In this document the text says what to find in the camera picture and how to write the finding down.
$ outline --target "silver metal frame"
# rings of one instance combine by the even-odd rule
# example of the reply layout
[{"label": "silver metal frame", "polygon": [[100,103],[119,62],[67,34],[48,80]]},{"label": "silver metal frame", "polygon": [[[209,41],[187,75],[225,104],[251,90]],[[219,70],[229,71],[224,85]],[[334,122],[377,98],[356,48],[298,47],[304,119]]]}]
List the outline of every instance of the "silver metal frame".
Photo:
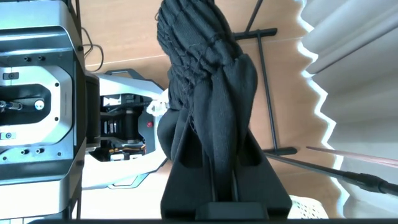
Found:
[{"label": "silver metal frame", "polygon": [[36,27],[61,27],[68,34],[80,65],[85,67],[83,54],[78,54],[81,40],[76,25],[62,1],[2,2],[0,30]]},{"label": "silver metal frame", "polygon": [[0,149],[27,145],[46,146],[59,142],[72,127],[72,78],[70,75],[58,66],[0,69],[0,73],[4,72],[19,72],[19,79],[0,79],[0,86],[39,84],[47,88],[51,92],[51,111],[38,123],[0,126],[0,133],[14,134],[12,139],[0,140]]},{"label": "silver metal frame", "polygon": [[69,204],[81,177],[86,139],[79,148],[70,170],[60,180],[0,186],[0,220],[39,217],[62,212]]},{"label": "silver metal frame", "polygon": [[[132,93],[159,99],[163,90],[155,83],[146,80],[98,75],[99,94],[117,95]],[[102,189],[118,182],[135,179],[137,175],[157,170],[167,159],[157,138],[157,127],[161,116],[155,117],[155,151],[129,161],[100,162],[87,154],[83,169],[83,190]]]}]

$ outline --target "red button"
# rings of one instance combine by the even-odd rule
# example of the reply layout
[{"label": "red button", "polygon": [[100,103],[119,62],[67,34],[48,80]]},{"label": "red button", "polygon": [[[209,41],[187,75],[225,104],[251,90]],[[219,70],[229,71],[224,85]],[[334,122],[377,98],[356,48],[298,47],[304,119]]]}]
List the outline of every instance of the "red button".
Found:
[{"label": "red button", "polygon": [[151,127],[153,127],[154,126],[154,123],[152,122],[152,121],[148,121],[147,122],[147,127],[148,128],[151,128]]}]

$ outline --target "wire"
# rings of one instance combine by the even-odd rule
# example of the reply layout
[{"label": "wire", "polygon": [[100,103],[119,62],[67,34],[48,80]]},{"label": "wire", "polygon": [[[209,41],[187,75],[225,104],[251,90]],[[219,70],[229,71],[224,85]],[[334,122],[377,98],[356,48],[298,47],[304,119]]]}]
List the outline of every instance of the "wire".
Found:
[{"label": "wire", "polygon": [[94,47],[97,47],[99,49],[99,51],[101,52],[101,63],[99,64],[98,68],[96,70],[92,70],[92,71],[87,70],[89,72],[97,72],[104,65],[104,49],[99,44],[93,44],[93,41],[91,40],[90,35],[88,34],[87,30],[84,27],[82,27],[81,29],[86,34],[88,42],[89,42],[89,44],[83,44],[83,47],[90,46],[90,48],[84,53],[85,59],[93,51]]}]

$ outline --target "white curtain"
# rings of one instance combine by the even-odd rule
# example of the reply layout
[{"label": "white curtain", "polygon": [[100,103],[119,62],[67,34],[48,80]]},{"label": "white curtain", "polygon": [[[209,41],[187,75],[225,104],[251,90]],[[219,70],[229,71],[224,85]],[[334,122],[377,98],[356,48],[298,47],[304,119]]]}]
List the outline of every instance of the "white curtain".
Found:
[{"label": "white curtain", "polygon": [[[318,55],[307,72],[328,93],[321,112],[336,122],[328,144],[398,159],[398,1],[308,0],[301,18],[313,27],[303,46]],[[392,167],[344,158],[341,170],[398,184]],[[345,217],[398,217],[398,197],[340,184],[350,194]]]}]

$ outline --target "black cloth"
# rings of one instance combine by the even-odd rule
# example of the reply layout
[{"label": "black cloth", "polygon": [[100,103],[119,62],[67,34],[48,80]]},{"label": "black cloth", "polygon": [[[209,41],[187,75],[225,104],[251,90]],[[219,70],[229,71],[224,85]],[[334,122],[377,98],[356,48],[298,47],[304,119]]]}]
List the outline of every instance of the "black cloth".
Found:
[{"label": "black cloth", "polygon": [[202,148],[211,159],[216,188],[230,189],[236,153],[248,133],[256,69],[212,0],[164,0],[157,39],[172,63],[170,109],[157,130],[160,145],[173,160],[187,138],[184,127],[192,128],[201,146],[190,148]]}]

